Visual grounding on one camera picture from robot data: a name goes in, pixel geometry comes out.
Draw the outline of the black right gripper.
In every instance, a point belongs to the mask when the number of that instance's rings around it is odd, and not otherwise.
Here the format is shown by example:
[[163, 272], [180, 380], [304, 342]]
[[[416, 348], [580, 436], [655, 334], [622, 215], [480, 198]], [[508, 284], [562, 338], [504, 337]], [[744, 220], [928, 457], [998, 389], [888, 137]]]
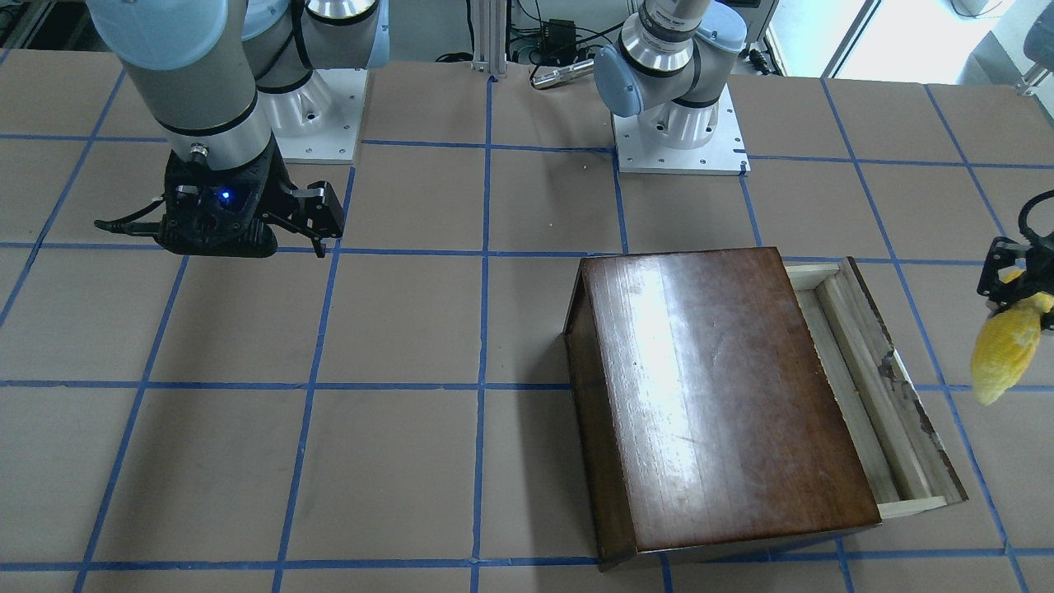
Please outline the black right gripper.
[[317, 258], [324, 241], [339, 239], [345, 211], [332, 184], [297, 190], [274, 138], [252, 161], [223, 171], [170, 152], [163, 176], [165, 213], [155, 241], [170, 252], [218, 258], [268, 258], [282, 228], [311, 241]]

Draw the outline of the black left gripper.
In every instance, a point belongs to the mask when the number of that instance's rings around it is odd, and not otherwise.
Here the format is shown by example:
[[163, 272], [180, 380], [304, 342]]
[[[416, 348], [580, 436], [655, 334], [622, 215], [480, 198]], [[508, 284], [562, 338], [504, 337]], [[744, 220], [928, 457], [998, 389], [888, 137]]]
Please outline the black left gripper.
[[[1052, 198], [1052, 191], [1039, 193], [1019, 211], [1018, 230], [1030, 246], [1009, 237], [995, 237], [987, 248], [977, 293], [985, 297], [991, 312], [1006, 312], [1034, 294], [1053, 294], [1053, 231], [1041, 233], [1028, 222], [1032, 210]], [[1017, 266], [1018, 260], [1024, 260], [1024, 268]], [[1023, 273], [1023, 277], [1010, 280], [1009, 275], [1001, 275], [1008, 269]]]

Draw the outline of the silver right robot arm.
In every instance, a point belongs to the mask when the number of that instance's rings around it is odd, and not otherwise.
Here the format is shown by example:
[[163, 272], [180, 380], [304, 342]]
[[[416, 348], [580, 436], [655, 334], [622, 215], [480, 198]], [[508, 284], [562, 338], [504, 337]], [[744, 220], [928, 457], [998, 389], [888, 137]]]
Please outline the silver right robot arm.
[[91, 1], [91, 22], [124, 65], [170, 144], [161, 195], [112, 234], [195, 256], [268, 258], [275, 229], [319, 258], [345, 230], [328, 181], [297, 187], [287, 142], [357, 133], [351, 96], [324, 72], [366, 72], [390, 58], [385, 1]]

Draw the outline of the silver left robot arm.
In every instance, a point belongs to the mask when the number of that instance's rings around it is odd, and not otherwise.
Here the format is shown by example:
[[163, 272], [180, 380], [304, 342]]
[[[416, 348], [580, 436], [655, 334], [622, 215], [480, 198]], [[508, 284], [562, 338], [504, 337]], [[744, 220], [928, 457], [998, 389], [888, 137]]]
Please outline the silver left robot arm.
[[[606, 108], [621, 118], [661, 112], [660, 145], [692, 150], [711, 140], [709, 120], [748, 27], [734, 8], [715, 1], [646, 1], [596, 54], [592, 74]], [[1036, 294], [1052, 293], [1052, 234], [1028, 224], [1032, 210], [1051, 202], [1039, 193], [1021, 207], [1024, 243], [994, 239], [977, 286], [1002, 314]]]

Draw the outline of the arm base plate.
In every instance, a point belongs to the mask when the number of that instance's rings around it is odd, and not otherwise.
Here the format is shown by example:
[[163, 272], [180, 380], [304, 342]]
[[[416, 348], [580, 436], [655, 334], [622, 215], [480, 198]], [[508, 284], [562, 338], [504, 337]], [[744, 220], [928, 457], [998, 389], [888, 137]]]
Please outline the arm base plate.
[[368, 70], [316, 70], [301, 87], [259, 93], [286, 162], [354, 164], [369, 75]]
[[752, 170], [728, 86], [704, 108], [670, 101], [628, 118], [613, 115], [611, 124], [621, 172], [745, 175]]

